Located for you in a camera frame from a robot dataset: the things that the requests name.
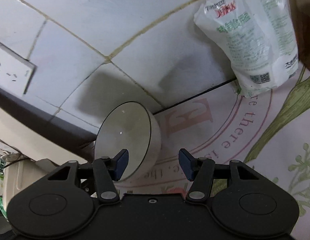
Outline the white rice cooker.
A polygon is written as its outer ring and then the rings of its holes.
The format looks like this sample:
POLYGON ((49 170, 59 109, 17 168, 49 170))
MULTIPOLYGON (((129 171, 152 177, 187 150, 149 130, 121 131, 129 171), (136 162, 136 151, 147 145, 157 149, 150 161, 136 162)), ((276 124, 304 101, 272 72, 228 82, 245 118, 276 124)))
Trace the white rice cooker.
POLYGON ((48 159, 39 161, 21 160, 4 169, 2 204, 5 211, 10 200, 39 179, 57 168, 58 165, 48 159))

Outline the white wall socket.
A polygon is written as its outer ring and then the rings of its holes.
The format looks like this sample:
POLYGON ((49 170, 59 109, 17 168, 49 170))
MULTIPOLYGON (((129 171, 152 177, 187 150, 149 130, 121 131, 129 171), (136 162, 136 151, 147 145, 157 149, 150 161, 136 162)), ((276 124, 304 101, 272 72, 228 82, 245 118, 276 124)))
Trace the white wall socket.
POLYGON ((0 88, 15 96, 26 94, 36 66, 0 43, 0 88))

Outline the small white ribbed bowl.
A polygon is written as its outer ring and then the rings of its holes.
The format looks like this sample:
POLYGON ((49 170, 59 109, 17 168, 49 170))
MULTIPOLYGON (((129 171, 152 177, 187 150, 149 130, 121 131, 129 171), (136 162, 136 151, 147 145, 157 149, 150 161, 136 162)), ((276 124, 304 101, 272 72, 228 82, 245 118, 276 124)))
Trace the small white ribbed bowl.
POLYGON ((156 163, 162 146, 159 125, 141 103, 125 102, 113 109, 102 123, 95 141, 94 157, 115 157, 129 153, 128 165, 120 179, 140 178, 156 163))

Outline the cream cutting board dark rim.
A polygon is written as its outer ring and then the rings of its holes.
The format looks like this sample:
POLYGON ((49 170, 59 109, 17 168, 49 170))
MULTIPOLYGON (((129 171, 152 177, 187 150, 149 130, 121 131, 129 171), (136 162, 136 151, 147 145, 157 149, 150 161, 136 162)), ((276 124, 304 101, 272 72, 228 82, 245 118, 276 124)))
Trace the cream cutting board dark rim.
POLYGON ((91 162, 98 129, 89 131, 85 122, 73 124, 74 117, 63 120, 59 113, 52 106, 42 111, 0 88, 0 140, 34 160, 91 162))

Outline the white plastic salt bag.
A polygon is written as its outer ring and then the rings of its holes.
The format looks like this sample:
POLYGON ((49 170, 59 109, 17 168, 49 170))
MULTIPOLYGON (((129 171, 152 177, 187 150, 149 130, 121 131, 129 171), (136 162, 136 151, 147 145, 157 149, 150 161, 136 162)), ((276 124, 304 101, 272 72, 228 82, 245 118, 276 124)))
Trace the white plastic salt bag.
POLYGON ((242 96, 277 88, 298 69, 288 0, 206 0, 194 22, 230 59, 242 96))

